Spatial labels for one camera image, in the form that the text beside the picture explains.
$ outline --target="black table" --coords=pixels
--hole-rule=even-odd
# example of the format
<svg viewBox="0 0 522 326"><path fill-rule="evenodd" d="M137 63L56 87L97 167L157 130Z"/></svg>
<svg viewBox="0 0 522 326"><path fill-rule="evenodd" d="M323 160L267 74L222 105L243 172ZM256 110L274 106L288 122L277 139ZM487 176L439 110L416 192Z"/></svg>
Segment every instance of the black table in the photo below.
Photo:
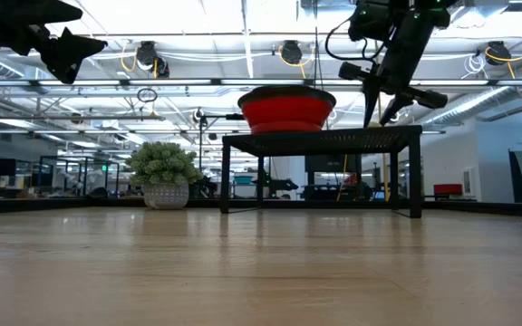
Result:
<svg viewBox="0 0 522 326"><path fill-rule="evenodd" d="M229 213L231 147L258 157L257 203L263 206L264 158L390 153L391 208L399 208L398 154L408 147L410 160L410 217L422 216L421 126L338 129L223 137L221 213Z"/></svg>

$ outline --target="green succulent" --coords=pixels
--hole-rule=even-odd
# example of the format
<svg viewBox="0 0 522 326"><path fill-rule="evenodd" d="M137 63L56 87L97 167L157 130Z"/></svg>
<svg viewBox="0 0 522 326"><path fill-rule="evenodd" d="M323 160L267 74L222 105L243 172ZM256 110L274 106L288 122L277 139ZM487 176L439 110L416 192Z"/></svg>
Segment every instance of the green succulent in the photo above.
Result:
<svg viewBox="0 0 522 326"><path fill-rule="evenodd" d="M185 152L175 143L145 143L142 148L126 159L126 164L135 172L130 177L134 186L175 183L183 185L202 178L192 161L195 152Z"/></svg>

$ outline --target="potted plant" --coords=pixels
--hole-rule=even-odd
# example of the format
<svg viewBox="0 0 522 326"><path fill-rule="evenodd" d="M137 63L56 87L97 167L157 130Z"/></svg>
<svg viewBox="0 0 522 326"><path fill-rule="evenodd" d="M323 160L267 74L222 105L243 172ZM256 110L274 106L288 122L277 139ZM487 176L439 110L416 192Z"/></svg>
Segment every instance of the potted plant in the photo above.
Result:
<svg viewBox="0 0 522 326"><path fill-rule="evenodd" d="M130 183L141 186L144 203L155 209L180 209L189 201L189 184L201 178L192 161L195 152L186 153L175 143L144 143L126 159L135 172Z"/></svg>

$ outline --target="wooden platform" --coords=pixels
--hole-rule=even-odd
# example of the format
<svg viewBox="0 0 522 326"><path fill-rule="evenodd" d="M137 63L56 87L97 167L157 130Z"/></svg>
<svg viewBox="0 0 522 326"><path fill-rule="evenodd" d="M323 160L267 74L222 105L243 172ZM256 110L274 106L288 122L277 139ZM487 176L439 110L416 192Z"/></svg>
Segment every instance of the wooden platform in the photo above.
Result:
<svg viewBox="0 0 522 326"><path fill-rule="evenodd" d="M522 218L0 215L0 325L522 325Z"/></svg>

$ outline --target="white planter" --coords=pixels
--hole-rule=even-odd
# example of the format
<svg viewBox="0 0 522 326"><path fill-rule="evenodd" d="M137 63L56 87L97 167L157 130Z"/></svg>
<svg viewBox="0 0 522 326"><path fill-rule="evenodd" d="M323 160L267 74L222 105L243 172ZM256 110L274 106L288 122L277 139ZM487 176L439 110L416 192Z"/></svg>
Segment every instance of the white planter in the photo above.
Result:
<svg viewBox="0 0 522 326"><path fill-rule="evenodd" d="M159 184L142 187L144 204L154 209L181 209L189 201L189 184Z"/></svg>

